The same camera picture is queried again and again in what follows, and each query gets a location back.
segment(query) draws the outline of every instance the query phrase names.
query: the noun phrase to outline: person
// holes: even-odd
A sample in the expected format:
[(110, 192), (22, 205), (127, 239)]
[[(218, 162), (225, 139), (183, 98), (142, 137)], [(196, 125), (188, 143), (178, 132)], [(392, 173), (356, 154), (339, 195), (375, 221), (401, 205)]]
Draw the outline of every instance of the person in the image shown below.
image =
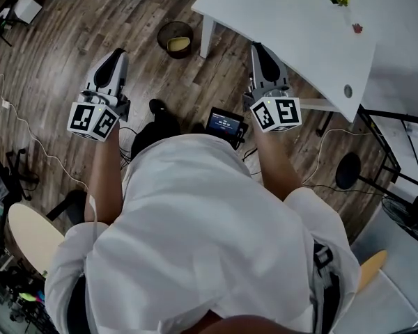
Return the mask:
[(74, 332), (83, 301), (78, 333), (328, 333), (359, 264), (279, 135), (254, 125), (262, 186), (226, 141), (180, 135), (159, 100), (150, 110), (123, 182), (119, 126), (96, 145), (85, 223), (66, 233), (45, 284), (58, 331)]

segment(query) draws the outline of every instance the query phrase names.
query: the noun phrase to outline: wooden floor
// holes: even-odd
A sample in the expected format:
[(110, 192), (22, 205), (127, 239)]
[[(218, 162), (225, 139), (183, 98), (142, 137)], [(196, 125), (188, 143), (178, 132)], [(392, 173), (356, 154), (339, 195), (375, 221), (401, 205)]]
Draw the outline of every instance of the wooden floor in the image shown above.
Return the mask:
[[(126, 49), (130, 57), (125, 94), (132, 101), (128, 123), (131, 128), (140, 130), (151, 120), (148, 101), (154, 97), (167, 103), (179, 117), (184, 132), (196, 122), (206, 122), (212, 106), (242, 113), (249, 41), (218, 26), (211, 54), (207, 60), (202, 59), (202, 18), (190, 10), (194, 1), (48, 0), (31, 26), (15, 26), (6, 33), (12, 48), (0, 41), (0, 73), (5, 74), (3, 97), (17, 107), (19, 117), (29, 121), (47, 152), (57, 156), (73, 177), (84, 182), (90, 176), (95, 143), (67, 132), (66, 122), (87, 70), (117, 47)], [(159, 28), (173, 20), (187, 22), (194, 29), (193, 54), (189, 58), (173, 60), (157, 44)], [(298, 97), (319, 97), (296, 73), (291, 72), (290, 83)], [(294, 166), (305, 179), (316, 167), (320, 138), (314, 130), (325, 115), (303, 111), (302, 116), (303, 125), (282, 137)], [(245, 117), (248, 121), (251, 116), (246, 113)], [(340, 115), (333, 118), (330, 127), (366, 132), (361, 123), (350, 125)], [(121, 131), (122, 148), (130, 149), (132, 139), (130, 131)], [(249, 132), (239, 153), (243, 155), (253, 147)], [(30, 139), (26, 125), (17, 121), (11, 109), (2, 108), (0, 99), (0, 158), (4, 162), (6, 151), (19, 148), (29, 151), (27, 165), (40, 176), (40, 186), (31, 192), (31, 206), (42, 214), (69, 191), (81, 188), (56, 160), (44, 156), (41, 147)], [(334, 186), (335, 168), (350, 151), (361, 157), (363, 175), (375, 175), (383, 153), (372, 136), (331, 132), (323, 145), (319, 171), (309, 184)], [(248, 158), (247, 165), (252, 173), (259, 171), (256, 155)], [(261, 181), (260, 174), (253, 177)], [(388, 177), (383, 173), (381, 184), (387, 185)], [(354, 189), (374, 192), (360, 182)], [(315, 188), (315, 192), (339, 212), (351, 241), (380, 201), (380, 196), (339, 193), (323, 187)], [(65, 215), (54, 224), (62, 232), (70, 227)]]

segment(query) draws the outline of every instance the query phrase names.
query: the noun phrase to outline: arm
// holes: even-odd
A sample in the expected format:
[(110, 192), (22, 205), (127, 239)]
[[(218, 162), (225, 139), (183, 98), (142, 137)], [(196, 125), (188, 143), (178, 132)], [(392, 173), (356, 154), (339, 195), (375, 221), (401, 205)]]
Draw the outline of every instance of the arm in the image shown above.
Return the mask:
[(278, 199), (285, 200), (289, 193), (302, 186), (302, 181), (285, 153), (279, 133), (264, 133), (255, 120), (253, 124), (263, 186)]
[(85, 221), (94, 221), (89, 204), (92, 195), (96, 201), (98, 221), (112, 224), (123, 208), (123, 189), (119, 158), (119, 122), (105, 142), (96, 145), (85, 205)]

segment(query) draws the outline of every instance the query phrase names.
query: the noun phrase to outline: table leg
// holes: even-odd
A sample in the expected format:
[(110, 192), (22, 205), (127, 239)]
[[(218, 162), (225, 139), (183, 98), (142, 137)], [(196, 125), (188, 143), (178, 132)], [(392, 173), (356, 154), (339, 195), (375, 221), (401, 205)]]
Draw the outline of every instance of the table leg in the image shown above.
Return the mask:
[(203, 31), (201, 33), (201, 51), (200, 56), (207, 58), (209, 54), (210, 41), (215, 28), (215, 21), (209, 16), (203, 17)]

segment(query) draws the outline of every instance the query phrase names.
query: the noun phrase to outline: display screen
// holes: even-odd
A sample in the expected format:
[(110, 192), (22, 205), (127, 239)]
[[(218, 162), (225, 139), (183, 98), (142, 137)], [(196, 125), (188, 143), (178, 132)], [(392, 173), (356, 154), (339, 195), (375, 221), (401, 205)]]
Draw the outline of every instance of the display screen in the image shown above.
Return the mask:
[(239, 126), (240, 121), (216, 113), (213, 113), (209, 120), (209, 128), (234, 136)]

